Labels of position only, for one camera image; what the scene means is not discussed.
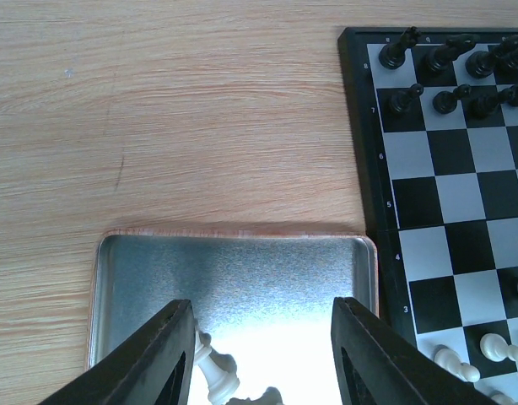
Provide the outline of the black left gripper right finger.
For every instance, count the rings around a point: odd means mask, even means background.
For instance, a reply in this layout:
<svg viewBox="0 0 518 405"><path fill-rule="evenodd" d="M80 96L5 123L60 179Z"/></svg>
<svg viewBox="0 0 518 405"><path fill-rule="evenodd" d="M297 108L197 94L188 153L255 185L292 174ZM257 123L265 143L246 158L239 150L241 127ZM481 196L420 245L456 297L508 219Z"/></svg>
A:
<svg viewBox="0 0 518 405"><path fill-rule="evenodd" d="M419 352L354 298L332 307L332 347L344 404L511 404Z"/></svg>

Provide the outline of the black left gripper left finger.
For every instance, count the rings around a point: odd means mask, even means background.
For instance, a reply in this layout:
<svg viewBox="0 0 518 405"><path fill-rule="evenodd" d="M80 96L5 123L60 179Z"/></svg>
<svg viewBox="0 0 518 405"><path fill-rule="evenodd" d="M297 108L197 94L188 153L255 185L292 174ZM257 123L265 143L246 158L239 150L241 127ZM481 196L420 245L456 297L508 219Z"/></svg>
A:
<svg viewBox="0 0 518 405"><path fill-rule="evenodd" d="M44 404L186 404L195 353L190 300L172 300Z"/></svg>

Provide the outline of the black white chess board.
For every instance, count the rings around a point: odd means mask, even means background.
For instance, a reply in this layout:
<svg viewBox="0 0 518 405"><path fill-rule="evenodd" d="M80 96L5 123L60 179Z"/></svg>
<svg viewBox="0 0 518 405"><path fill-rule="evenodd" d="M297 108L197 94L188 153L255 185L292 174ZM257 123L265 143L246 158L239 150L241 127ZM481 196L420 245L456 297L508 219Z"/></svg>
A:
<svg viewBox="0 0 518 405"><path fill-rule="evenodd" d="M518 30L347 28L338 39L381 314L518 404Z"/></svg>

